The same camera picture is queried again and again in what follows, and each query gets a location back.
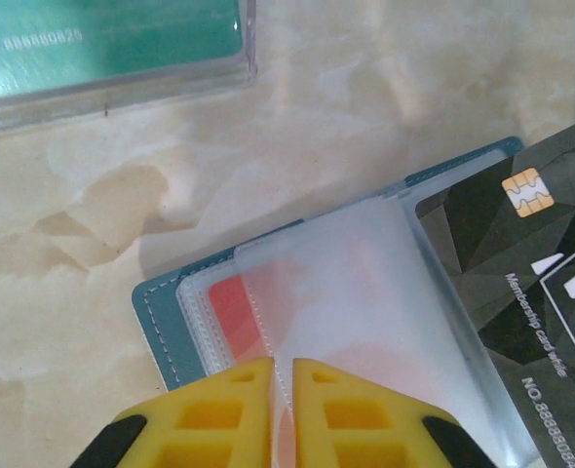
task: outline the beige marble table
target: beige marble table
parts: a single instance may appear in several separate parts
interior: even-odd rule
[[[575,123],[575,0],[260,2],[259,75],[0,135],[0,467],[64,467],[164,392],[145,278]]]

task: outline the green card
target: green card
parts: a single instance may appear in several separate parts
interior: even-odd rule
[[[238,0],[0,0],[0,98],[243,48]]]

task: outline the black rubber tip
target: black rubber tip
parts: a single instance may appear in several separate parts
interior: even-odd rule
[[[139,414],[105,426],[71,465],[71,468],[116,468],[144,429]]]
[[[422,423],[453,468],[497,468],[462,427],[435,416]]]

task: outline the card chip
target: card chip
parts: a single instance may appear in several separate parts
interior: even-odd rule
[[[554,204],[554,198],[536,169],[526,169],[502,181],[519,217],[539,213]]]

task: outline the table surface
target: table surface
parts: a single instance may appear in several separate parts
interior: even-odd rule
[[[164,392],[143,279],[575,123],[575,0],[269,0],[257,50],[245,90],[0,134],[0,467]]]

